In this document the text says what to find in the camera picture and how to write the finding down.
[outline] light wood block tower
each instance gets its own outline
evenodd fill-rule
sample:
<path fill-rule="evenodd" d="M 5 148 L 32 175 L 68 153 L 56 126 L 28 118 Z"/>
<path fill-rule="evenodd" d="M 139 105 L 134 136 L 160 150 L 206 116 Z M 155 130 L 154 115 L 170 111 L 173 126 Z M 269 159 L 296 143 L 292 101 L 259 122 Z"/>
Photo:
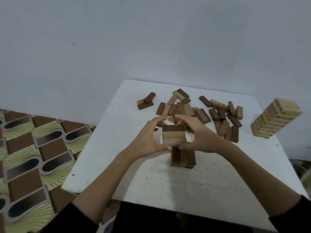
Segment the light wood block tower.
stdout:
<path fill-rule="evenodd" d="M 253 135 L 269 139 L 301 113 L 295 102 L 276 98 L 251 124 Z"/>

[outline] floor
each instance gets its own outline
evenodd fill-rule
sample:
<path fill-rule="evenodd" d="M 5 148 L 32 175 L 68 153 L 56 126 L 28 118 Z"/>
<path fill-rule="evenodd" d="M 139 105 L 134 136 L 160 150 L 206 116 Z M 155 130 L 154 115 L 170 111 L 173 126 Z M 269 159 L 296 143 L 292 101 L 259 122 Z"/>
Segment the floor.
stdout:
<path fill-rule="evenodd" d="M 0 110 L 0 233 L 37 232 L 76 197 L 61 185 L 95 128 Z M 118 210 L 111 201 L 103 223 Z"/>

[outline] tabletop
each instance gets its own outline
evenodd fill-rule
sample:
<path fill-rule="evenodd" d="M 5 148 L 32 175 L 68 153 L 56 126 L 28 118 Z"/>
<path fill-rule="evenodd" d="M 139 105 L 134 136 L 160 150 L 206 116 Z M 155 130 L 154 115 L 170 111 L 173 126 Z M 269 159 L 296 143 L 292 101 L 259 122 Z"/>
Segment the tabletop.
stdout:
<path fill-rule="evenodd" d="M 190 95 L 192 107 L 208 110 L 199 100 L 202 95 L 242 106 L 244 118 L 237 146 L 290 188 L 308 196 L 278 138 L 252 135 L 250 124 L 262 113 L 254 96 L 134 80 L 122 82 L 62 188 L 82 192 L 146 122 L 156 117 L 160 102 L 168 102 L 172 92 L 179 88 Z M 150 92 L 156 93 L 154 106 L 139 111 L 136 101 Z M 215 132 L 213 122 L 206 126 Z M 160 143 L 161 129 L 154 137 Z M 193 169 L 170 167 L 169 153 L 137 160 L 123 177 L 113 199 L 275 231 L 267 213 L 228 161 L 214 153 L 195 154 Z"/>

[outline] person's left hand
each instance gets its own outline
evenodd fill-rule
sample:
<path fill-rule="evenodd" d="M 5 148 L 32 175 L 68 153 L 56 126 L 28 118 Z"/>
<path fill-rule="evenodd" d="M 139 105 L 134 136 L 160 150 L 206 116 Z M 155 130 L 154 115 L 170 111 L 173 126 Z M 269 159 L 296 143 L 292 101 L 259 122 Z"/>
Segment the person's left hand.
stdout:
<path fill-rule="evenodd" d="M 164 122 L 166 117 L 155 117 L 148 121 L 137 137 L 125 148 L 124 152 L 130 154 L 135 160 L 160 151 L 171 150 L 168 145 L 156 143 L 153 138 L 153 132 L 157 131 L 157 127 L 166 125 Z"/>

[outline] person's right arm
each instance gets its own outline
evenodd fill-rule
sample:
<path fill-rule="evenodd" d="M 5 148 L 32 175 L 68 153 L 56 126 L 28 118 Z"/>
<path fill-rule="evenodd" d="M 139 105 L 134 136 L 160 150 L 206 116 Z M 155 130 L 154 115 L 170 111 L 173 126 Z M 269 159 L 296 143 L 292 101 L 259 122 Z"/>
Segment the person's right arm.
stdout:
<path fill-rule="evenodd" d="M 287 212 L 301 200 L 301 195 L 259 166 L 239 147 L 201 124 L 197 118 L 185 115 L 176 117 L 180 119 L 179 124 L 187 123 L 195 136 L 193 142 L 179 148 L 223 156 L 243 178 L 270 217 Z"/>

